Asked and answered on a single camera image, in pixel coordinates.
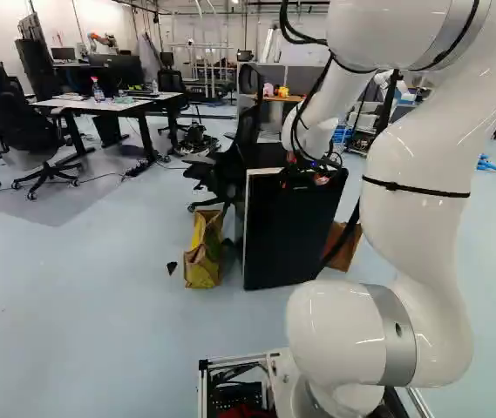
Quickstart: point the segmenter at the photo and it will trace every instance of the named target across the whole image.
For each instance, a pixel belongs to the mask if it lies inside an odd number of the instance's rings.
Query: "chair armrest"
[[[188,163],[188,164],[207,164],[207,165],[216,164],[216,160],[202,155],[190,155],[188,157],[182,158],[181,160],[184,163]]]

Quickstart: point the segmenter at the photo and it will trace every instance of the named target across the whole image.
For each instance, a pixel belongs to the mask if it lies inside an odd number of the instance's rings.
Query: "chair backrest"
[[[256,148],[262,125],[263,77],[256,69],[253,69],[252,71],[255,73],[257,89],[255,104],[240,113],[236,134],[234,136],[234,145],[238,148],[238,151],[244,160],[247,157],[246,154],[251,153]]]
[[[187,92],[181,72],[178,70],[171,70],[169,68],[160,69],[158,79],[160,91]]]
[[[0,137],[7,146],[20,151],[43,152],[59,147],[56,126],[32,108],[1,66]]]
[[[10,85],[12,87],[15,87],[19,91],[19,93],[21,93],[24,96],[23,86],[21,85],[19,78],[8,76],[7,79],[10,82]]]

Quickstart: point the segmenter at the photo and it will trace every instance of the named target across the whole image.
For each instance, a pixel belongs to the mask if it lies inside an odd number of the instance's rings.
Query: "brown cardboard box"
[[[333,225],[331,225],[331,228],[329,229],[329,236],[327,237],[327,243],[325,244],[325,249],[323,250],[323,257],[338,241],[345,227],[346,222],[343,222],[342,224],[339,222],[333,222]],[[352,236],[348,238],[343,248],[341,248],[341,251],[339,251],[335,258],[330,261],[327,267],[335,268],[341,272],[348,272],[361,236],[362,226],[357,224]]]

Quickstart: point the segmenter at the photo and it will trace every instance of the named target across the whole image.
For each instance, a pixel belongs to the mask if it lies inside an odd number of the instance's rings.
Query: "black elastic band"
[[[426,67],[418,68],[417,70],[412,70],[412,71],[424,71],[428,70],[429,68],[433,67],[434,65],[439,64],[441,61],[447,58],[449,54],[453,52],[455,48],[457,48],[457,45],[459,45],[460,41],[463,40],[463,37],[465,37],[466,33],[470,29],[472,25],[472,21],[474,20],[474,17],[476,16],[476,12],[478,11],[478,6],[480,4],[480,0],[474,0],[474,3],[472,4],[471,8],[471,13],[468,15],[468,18],[466,19],[465,26],[463,26],[462,31],[459,33],[455,41],[451,44],[449,49],[446,51],[441,52],[431,64],[426,65]]]
[[[371,72],[376,72],[377,68],[374,68],[373,70],[354,70],[353,68],[349,68],[346,65],[342,64],[338,59],[336,59],[336,55],[333,51],[329,50],[331,53],[331,56],[333,57],[333,60],[336,62],[336,64],[341,67],[343,70],[346,70],[348,72],[353,72],[354,74],[370,74]]]
[[[400,185],[394,181],[381,181],[370,179],[369,177],[362,176],[364,181],[368,183],[372,183],[373,185],[380,185],[385,187],[387,190],[391,192],[396,192],[397,190],[402,190],[404,192],[412,192],[419,194],[428,194],[430,196],[439,196],[440,198],[468,198],[470,197],[470,193],[455,193],[455,192],[441,192],[439,190],[431,190],[431,189],[422,189],[420,187],[411,187],[409,185]]]

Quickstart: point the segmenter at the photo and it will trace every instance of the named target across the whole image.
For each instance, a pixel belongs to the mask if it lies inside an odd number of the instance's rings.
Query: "wooden table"
[[[253,100],[257,99],[256,94],[248,94]],[[293,103],[300,103],[303,101],[306,97],[304,96],[288,96],[287,98],[280,98],[278,96],[263,96],[263,101],[265,102],[293,102]]]

